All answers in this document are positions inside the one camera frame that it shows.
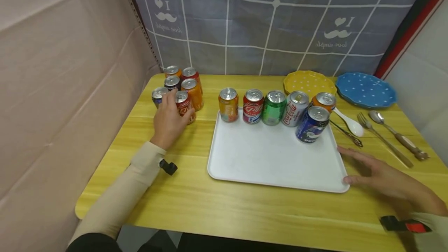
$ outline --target ceramic spoon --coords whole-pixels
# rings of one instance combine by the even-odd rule
[[[351,133],[353,133],[357,137],[362,137],[364,135],[364,128],[360,125],[360,123],[342,114],[341,111],[338,110],[338,108],[334,108],[333,111],[345,121]]]
[[[381,124],[383,126],[385,126],[391,133],[393,133],[393,135],[395,136],[395,138],[397,138],[398,141],[400,141],[400,143],[406,147],[407,149],[409,149],[412,154],[414,154],[414,156],[416,158],[418,158],[420,161],[424,161],[427,158],[429,158],[428,153],[420,150],[419,148],[417,148],[415,146],[414,143],[412,143],[412,141],[410,141],[408,138],[404,137],[402,134],[396,132],[393,128],[391,128],[389,125],[386,125],[384,117],[377,111],[370,111],[369,112],[369,116],[372,118],[372,120],[374,120],[376,123]]]

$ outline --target beige wall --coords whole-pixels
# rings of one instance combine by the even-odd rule
[[[397,90],[406,116],[448,166],[447,22],[448,0],[444,0],[386,81]]]
[[[156,61],[127,0],[0,0],[0,247],[63,251]]]

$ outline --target blue plate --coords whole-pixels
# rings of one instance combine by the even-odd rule
[[[364,73],[345,73],[338,77],[336,87],[342,98],[364,108],[385,108],[397,102],[389,83]]]

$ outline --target human hand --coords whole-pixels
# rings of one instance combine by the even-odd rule
[[[372,155],[338,146],[342,155],[347,155],[371,170],[371,176],[351,175],[344,178],[350,185],[365,185],[391,197],[409,201],[415,210],[440,216],[448,216],[443,202],[430,188],[409,175],[389,166]]]
[[[154,116],[154,136],[150,142],[164,150],[168,150],[182,134],[194,109],[180,116],[176,106],[177,89],[162,96],[162,103]]]

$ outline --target yellow polka dot plate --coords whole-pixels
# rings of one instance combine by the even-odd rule
[[[335,84],[329,78],[310,70],[289,73],[283,81],[283,87],[286,94],[293,91],[302,91],[308,94],[310,99],[320,92],[332,94],[337,92]]]

